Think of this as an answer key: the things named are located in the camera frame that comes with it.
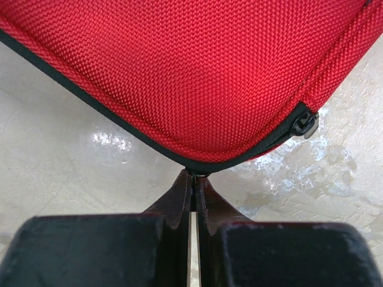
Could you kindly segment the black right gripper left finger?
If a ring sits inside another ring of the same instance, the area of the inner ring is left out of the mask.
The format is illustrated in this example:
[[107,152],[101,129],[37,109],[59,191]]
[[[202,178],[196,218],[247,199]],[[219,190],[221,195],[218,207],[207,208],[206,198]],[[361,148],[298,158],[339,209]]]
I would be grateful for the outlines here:
[[154,286],[190,286],[192,176],[183,169],[144,215],[163,218]]

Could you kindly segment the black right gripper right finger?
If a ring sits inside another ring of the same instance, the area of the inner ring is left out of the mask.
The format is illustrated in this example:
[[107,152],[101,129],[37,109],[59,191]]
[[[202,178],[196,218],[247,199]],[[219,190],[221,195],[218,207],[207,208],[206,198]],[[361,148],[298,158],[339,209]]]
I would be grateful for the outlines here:
[[220,227],[252,220],[219,195],[207,177],[194,178],[194,197],[200,285],[229,286]]

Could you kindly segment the red black medicine kit case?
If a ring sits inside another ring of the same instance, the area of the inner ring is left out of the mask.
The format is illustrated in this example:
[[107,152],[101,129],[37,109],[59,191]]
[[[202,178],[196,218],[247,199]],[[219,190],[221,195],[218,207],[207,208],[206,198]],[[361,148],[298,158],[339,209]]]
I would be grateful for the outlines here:
[[310,138],[381,1],[2,1],[1,41],[202,175]]

